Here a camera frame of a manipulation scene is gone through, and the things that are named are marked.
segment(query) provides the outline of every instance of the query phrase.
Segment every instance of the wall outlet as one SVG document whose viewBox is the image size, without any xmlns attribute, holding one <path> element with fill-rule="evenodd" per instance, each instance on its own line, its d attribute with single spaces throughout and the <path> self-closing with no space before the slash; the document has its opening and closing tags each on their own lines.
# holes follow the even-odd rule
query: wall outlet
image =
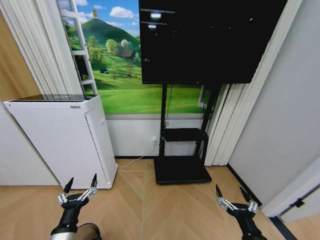
<svg viewBox="0 0 320 240">
<path fill-rule="evenodd" d="M 157 136 L 152 136 L 151 137 L 151 142 L 152 142 L 152 145 L 155 146 L 156 143 L 157 143 Z"/>
</svg>

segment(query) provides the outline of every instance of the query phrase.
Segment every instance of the tree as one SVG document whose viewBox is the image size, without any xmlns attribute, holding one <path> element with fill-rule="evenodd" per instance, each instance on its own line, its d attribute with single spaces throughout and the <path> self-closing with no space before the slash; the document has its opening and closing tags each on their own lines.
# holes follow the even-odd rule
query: tree
<svg viewBox="0 0 320 240">
<path fill-rule="evenodd" d="M 131 77 L 131 75 L 132 75 L 132 68 L 133 68 L 132 63 L 130 61 L 127 61 L 126 62 L 126 69 L 128 71 L 128 74 L 127 74 L 128 77 Z"/>
<path fill-rule="evenodd" d="M 119 48 L 118 46 L 116 46 L 113 50 L 112 50 L 112 55 L 113 56 L 119 56 Z"/>
<path fill-rule="evenodd" d="M 82 80 L 88 80 L 89 79 L 89 76 L 87 74 L 82 74 Z"/>
<path fill-rule="evenodd" d="M 119 55 L 119 49 L 117 46 L 117 42 L 115 40 L 108 39 L 105 43 L 105 48 L 106 48 L 108 54 L 113 54 L 115 56 Z"/>
<path fill-rule="evenodd" d="M 123 47 L 125 50 L 132 50 L 132 43 L 126 39 L 123 39 L 121 41 L 121 47 Z"/>
<path fill-rule="evenodd" d="M 70 36 L 69 37 L 70 45 L 72 50 L 81 50 L 79 38 L 76 38 L 75 36 Z"/>
<path fill-rule="evenodd" d="M 139 56 L 139 53 L 137 53 L 137 52 L 135 53 L 133 61 L 135 61 L 136 63 L 141 63 L 141 58 Z"/>
<path fill-rule="evenodd" d="M 93 15 L 93 17 L 94 17 L 95 19 L 99 18 L 99 17 L 98 17 L 97 10 L 95 10 L 95 9 L 93 9 L 92 15 Z"/>
<path fill-rule="evenodd" d="M 70 30 L 70 24 L 69 24 L 68 21 L 65 21 L 65 22 L 64 22 L 64 26 L 65 26 L 65 30 L 66 30 L 67 32 L 69 32 L 69 30 Z"/>
<path fill-rule="evenodd" d="M 97 63 L 102 63 L 102 61 L 104 59 L 104 55 L 101 52 L 100 48 L 99 47 L 90 47 L 89 49 L 90 49 L 92 60 Z"/>
<path fill-rule="evenodd" d="M 100 47 L 99 42 L 97 41 L 95 36 L 89 37 L 88 45 L 90 48 L 99 48 Z"/>
<path fill-rule="evenodd" d="M 110 69 L 110 73 L 113 79 L 117 78 L 118 75 L 118 68 L 116 66 L 112 66 Z"/>
</svg>

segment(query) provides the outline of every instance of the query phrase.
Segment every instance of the black cable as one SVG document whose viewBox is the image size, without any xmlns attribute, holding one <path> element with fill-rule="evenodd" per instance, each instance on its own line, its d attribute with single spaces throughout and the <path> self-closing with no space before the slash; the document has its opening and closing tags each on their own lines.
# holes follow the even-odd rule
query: black cable
<svg viewBox="0 0 320 240">
<path fill-rule="evenodd" d="M 205 100 L 206 100 L 207 89 L 204 89 L 203 98 L 202 98 L 202 117 L 205 118 Z"/>
<path fill-rule="evenodd" d="M 174 85 L 171 84 L 171 89 L 170 89 L 170 97 L 169 97 L 169 102 L 168 102 L 168 109 L 166 111 L 166 117 L 165 117 L 165 120 L 164 120 L 164 128 L 166 128 L 168 125 L 169 125 L 169 122 L 167 122 L 167 118 L 168 118 L 168 114 L 169 114 L 169 107 L 170 107 L 170 101 L 171 101 L 171 95 L 172 95 L 172 87 Z"/>
</svg>

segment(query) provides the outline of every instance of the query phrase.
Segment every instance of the air purifier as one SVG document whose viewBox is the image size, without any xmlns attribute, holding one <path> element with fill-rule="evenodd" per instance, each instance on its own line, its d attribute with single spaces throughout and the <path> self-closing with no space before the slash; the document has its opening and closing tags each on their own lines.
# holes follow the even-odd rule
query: air purifier
<svg viewBox="0 0 320 240">
<path fill-rule="evenodd" d="M 36 95 L 4 105 L 62 187 L 74 177 L 72 188 L 87 189 L 95 173 L 99 189 L 112 187 L 118 165 L 99 95 Z"/>
</svg>

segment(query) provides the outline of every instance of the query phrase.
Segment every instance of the sky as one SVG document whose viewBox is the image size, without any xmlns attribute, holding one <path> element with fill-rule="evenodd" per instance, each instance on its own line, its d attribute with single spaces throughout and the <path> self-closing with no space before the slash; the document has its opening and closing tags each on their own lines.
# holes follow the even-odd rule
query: sky
<svg viewBox="0 0 320 240">
<path fill-rule="evenodd" d="M 92 11 L 96 9 L 100 20 L 121 28 L 134 37 L 139 36 L 138 0 L 75 0 L 75 2 L 81 23 L 92 19 Z M 70 11 L 68 0 L 57 0 L 57 3 L 60 11 Z"/>
</svg>

